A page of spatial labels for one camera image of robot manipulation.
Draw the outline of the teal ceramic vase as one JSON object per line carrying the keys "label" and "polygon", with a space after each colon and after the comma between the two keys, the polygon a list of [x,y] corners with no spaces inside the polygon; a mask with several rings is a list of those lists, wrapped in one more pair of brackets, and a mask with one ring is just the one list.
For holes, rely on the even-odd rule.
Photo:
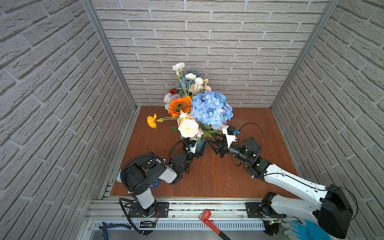
{"label": "teal ceramic vase", "polygon": [[205,147],[206,146],[206,139],[205,138],[202,138],[199,143],[197,143],[197,149],[199,150],[200,148],[202,147]]}

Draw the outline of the blue hydrangea flower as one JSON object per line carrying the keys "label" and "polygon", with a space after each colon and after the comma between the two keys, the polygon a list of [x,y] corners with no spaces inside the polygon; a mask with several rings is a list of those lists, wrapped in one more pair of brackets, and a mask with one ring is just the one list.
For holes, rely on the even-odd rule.
{"label": "blue hydrangea flower", "polygon": [[191,107],[190,116],[199,126],[193,127],[194,138],[203,137],[203,132],[208,136],[221,134],[223,127],[234,116],[233,107],[227,103],[226,96],[219,92],[198,93],[192,98]]}

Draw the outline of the yellow orange poppy stem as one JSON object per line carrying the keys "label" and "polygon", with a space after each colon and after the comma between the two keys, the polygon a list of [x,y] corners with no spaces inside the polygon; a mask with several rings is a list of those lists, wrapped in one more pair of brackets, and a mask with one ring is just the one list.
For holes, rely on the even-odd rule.
{"label": "yellow orange poppy stem", "polygon": [[164,121],[169,121],[169,120],[176,120],[176,118],[165,117],[165,118],[157,119],[157,114],[154,114],[153,116],[148,116],[147,117],[147,124],[148,124],[148,126],[150,128],[156,129],[157,128],[157,123],[163,123]]}

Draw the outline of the orange flower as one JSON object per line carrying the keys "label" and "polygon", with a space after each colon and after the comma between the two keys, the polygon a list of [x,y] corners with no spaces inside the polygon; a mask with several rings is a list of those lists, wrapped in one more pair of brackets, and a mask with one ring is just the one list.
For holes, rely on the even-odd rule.
{"label": "orange flower", "polygon": [[171,100],[168,113],[173,117],[178,117],[182,112],[190,113],[191,112],[191,97],[186,96],[184,98],[178,98]]}

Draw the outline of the pink lilac flower bouquet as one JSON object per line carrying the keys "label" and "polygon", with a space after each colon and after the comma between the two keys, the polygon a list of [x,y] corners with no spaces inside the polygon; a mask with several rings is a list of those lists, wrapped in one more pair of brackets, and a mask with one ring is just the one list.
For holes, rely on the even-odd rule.
{"label": "pink lilac flower bouquet", "polygon": [[171,93],[167,93],[163,99],[163,102],[165,103],[165,109],[168,111],[170,109],[171,101],[179,98],[181,98],[179,94],[172,95]]}

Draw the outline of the red gerbera flower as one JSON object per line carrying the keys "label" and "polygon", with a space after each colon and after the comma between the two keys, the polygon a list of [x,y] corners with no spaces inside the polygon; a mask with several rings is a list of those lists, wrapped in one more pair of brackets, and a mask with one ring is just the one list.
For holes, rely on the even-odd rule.
{"label": "red gerbera flower", "polygon": [[178,90],[177,89],[171,89],[169,91],[169,93],[173,96],[173,95],[176,95],[178,93]]}

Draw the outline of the pale blue rose bunch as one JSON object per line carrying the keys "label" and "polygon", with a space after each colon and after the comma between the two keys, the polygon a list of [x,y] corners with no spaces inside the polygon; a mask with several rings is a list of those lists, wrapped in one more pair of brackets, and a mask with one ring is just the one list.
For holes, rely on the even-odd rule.
{"label": "pale blue rose bunch", "polygon": [[187,74],[193,74],[196,77],[200,77],[200,74],[197,71],[195,71],[195,70],[188,70],[186,73],[183,73],[181,79],[178,80],[177,85],[176,85],[176,89],[177,90],[181,90],[181,91],[183,91],[184,89],[188,90],[189,87],[192,84],[194,84],[195,80],[187,79],[187,77],[186,77]]}

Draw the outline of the white green mixed bouquet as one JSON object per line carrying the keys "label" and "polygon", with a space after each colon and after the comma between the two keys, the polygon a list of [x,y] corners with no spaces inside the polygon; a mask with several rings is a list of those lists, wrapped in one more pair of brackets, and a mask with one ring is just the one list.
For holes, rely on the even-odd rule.
{"label": "white green mixed bouquet", "polygon": [[181,137],[195,140],[197,142],[204,138],[204,131],[198,121],[189,113],[181,112],[181,114],[172,118],[177,122],[175,131],[179,132]]}

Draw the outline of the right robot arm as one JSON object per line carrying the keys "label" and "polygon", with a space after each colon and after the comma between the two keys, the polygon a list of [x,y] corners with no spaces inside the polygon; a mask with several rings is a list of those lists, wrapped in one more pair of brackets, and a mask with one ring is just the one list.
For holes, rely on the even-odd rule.
{"label": "right robot arm", "polygon": [[354,211],[342,187],[333,184],[326,187],[283,170],[261,157],[262,148],[253,138],[246,139],[241,146],[228,141],[226,136],[222,141],[208,140],[207,144],[220,157],[228,154],[248,163],[246,172],[252,178],[276,185],[297,196],[296,199],[290,199],[274,193],[267,194],[265,204],[276,214],[311,221],[335,238],[346,238]]}

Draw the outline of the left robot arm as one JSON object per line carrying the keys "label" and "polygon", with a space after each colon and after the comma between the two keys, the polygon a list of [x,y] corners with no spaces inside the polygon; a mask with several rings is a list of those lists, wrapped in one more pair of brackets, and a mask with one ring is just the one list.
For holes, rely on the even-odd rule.
{"label": "left robot arm", "polygon": [[143,154],[131,159],[120,169],[116,181],[123,184],[139,204],[145,217],[155,212],[156,200],[152,194],[151,186],[162,180],[169,185],[177,184],[183,174],[190,172],[190,164],[195,158],[204,155],[204,148],[185,150],[176,154],[167,163],[153,152]]}

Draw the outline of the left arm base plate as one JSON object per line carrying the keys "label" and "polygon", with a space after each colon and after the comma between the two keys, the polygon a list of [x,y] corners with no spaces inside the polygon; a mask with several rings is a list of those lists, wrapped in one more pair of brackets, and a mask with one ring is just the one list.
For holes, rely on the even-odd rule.
{"label": "left arm base plate", "polygon": [[169,202],[155,202],[147,209],[144,209],[140,203],[132,203],[129,206],[130,218],[167,218],[169,213]]}

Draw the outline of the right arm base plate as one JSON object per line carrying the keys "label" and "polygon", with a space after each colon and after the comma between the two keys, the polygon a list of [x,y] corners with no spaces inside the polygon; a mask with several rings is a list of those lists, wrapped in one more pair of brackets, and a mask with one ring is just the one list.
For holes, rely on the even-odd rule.
{"label": "right arm base plate", "polygon": [[278,214],[270,205],[261,202],[245,203],[248,218],[286,218],[286,214]]}

